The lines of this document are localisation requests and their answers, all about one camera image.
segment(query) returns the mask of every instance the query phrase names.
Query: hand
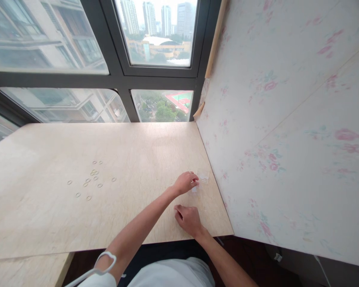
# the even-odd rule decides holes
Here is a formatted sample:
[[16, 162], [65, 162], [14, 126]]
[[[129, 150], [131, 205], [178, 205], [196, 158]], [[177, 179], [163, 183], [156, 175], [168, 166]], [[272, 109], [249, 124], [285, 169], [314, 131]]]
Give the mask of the hand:
[[176, 214], [175, 218], [190, 236], [194, 239], [198, 239], [200, 236], [207, 232], [207, 229], [201, 223], [199, 218], [198, 209], [196, 207], [185, 207], [182, 205], [176, 205], [174, 207]]
[[173, 185], [173, 190], [177, 193], [177, 195], [187, 193], [190, 189], [199, 185], [199, 182], [196, 182], [196, 180], [199, 180], [199, 178], [194, 174], [194, 172], [184, 172], [177, 178]]

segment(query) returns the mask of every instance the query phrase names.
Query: sky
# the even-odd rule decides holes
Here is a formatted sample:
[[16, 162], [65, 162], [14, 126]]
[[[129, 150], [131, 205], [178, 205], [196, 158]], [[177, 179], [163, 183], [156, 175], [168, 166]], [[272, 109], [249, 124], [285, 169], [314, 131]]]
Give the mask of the sky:
[[[122, 14], [121, 10], [121, 2], [120, 0], [116, 0], [117, 9], [120, 14]], [[168, 5], [172, 9], [172, 25], [177, 25], [177, 5], [180, 3], [189, 2], [194, 6], [197, 5], [197, 0], [133, 0], [134, 5], [136, 6], [137, 20], [138, 25], [141, 26], [145, 24], [144, 20], [144, 11], [142, 9], [142, 4], [144, 2], [151, 2], [154, 5], [154, 9], [156, 11], [156, 22], [161, 22], [161, 8], [162, 6]]]

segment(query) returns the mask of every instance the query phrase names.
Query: wrist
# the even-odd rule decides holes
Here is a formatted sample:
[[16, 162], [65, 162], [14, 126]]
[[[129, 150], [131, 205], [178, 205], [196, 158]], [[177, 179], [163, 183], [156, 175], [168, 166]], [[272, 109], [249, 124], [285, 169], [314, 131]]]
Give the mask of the wrist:
[[167, 193], [169, 196], [173, 197], [173, 199], [180, 196], [180, 191], [177, 190], [176, 188], [174, 188], [173, 186], [168, 187], [165, 190], [165, 193]]
[[198, 243], [200, 243], [210, 236], [211, 235], [210, 235], [209, 231], [204, 226], [201, 226], [201, 229], [199, 230], [199, 232], [197, 234], [195, 234], [194, 239]]

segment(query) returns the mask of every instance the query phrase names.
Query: light wood tabletop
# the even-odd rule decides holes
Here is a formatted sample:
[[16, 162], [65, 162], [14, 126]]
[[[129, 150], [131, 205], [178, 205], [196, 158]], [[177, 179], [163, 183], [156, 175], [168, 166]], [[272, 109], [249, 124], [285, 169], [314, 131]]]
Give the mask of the light wood tabletop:
[[0, 286], [61, 287], [73, 253], [0, 259]]
[[208, 174], [144, 243], [189, 239], [173, 206], [233, 234], [198, 128], [186, 123], [29, 124], [0, 142], [0, 259], [105, 248], [185, 171]]

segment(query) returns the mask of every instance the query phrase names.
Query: floral wallpaper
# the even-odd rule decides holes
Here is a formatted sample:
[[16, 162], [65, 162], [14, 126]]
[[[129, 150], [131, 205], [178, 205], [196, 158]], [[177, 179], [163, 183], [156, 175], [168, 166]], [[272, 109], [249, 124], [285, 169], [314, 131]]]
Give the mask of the floral wallpaper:
[[359, 265], [359, 0], [231, 0], [201, 101], [235, 234]]

